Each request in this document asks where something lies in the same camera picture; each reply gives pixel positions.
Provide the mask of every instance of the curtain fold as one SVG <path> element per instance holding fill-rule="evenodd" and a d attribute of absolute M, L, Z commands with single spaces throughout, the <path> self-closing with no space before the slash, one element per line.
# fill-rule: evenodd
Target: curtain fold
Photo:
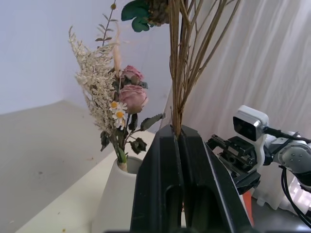
<path fill-rule="evenodd" d="M 204 1 L 202 20 L 211 1 Z M 232 12 L 228 5 L 217 33 Z M 265 112 L 270 126 L 311 137 L 311 1 L 242 0 L 213 58 L 192 90 L 183 124 L 208 140 L 234 135 L 232 117 L 245 104 Z M 162 126 L 170 123 L 169 96 Z M 276 209 L 283 201 L 281 169 L 262 167 L 254 195 Z M 288 176 L 289 183 L 293 175 Z"/>

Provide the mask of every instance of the camera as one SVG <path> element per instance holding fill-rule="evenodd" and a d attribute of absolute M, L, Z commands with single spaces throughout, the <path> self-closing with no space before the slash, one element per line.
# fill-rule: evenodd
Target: camera
<path fill-rule="evenodd" d="M 256 142 L 264 135 L 269 118 L 265 113 L 242 105 L 233 117 L 235 132 L 243 137 Z"/>

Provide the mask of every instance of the yellow flower center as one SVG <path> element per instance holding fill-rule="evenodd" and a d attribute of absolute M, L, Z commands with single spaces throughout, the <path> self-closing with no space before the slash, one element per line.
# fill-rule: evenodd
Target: yellow flower center
<path fill-rule="evenodd" d="M 123 118 L 124 113 L 123 112 L 116 112 L 117 118 Z"/>
<path fill-rule="evenodd" d="M 117 102 L 113 101 L 113 102 L 111 103 L 111 108 L 117 108 L 117 106 L 118 106 L 118 103 L 117 103 Z"/>

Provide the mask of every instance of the dried wheat stalk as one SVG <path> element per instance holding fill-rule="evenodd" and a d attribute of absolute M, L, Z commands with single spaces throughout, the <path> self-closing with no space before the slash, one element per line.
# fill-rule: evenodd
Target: dried wheat stalk
<path fill-rule="evenodd" d="M 198 4 L 196 4 L 196 0 L 169 0 L 171 41 L 170 71 L 173 82 L 173 128 L 177 137 L 180 135 L 182 116 L 187 98 L 219 46 L 241 2 L 241 0 L 215 0 L 202 25 L 198 29 L 197 18 L 204 1 L 205 0 L 199 0 Z M 235 7 L 228 22 L 210 54 L 204 59 L 219 19 L 225 7 L 233 1 L 235 2 Z M 204 32 L 202 31 L 203 25 L 206 23 L 216 3 L 218 3 L 216 13 L 208 29 Z M 179 12 L 182 15 L 180 34 Z M 190 39 L 193 30 L 195 30 L 195 38 L 192 48 L 190 49 Z M 202 35 L 204 39 L 201 44 L 199 44 L 197 38 Z"/>

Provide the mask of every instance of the orange object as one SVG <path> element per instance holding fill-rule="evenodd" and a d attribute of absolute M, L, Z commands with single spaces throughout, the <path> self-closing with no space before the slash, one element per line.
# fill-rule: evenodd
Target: orange object
<path fill-rule="evenodd" d="M 252 226 L 254 225 L 254 220 L 252 217 L 252 194 L 250 191 L 247 191 L 246 193 L 243 194 L 243 200 L 246 206 L 246 211 L 248 214 L 248 217 L 252 223 Z"/>

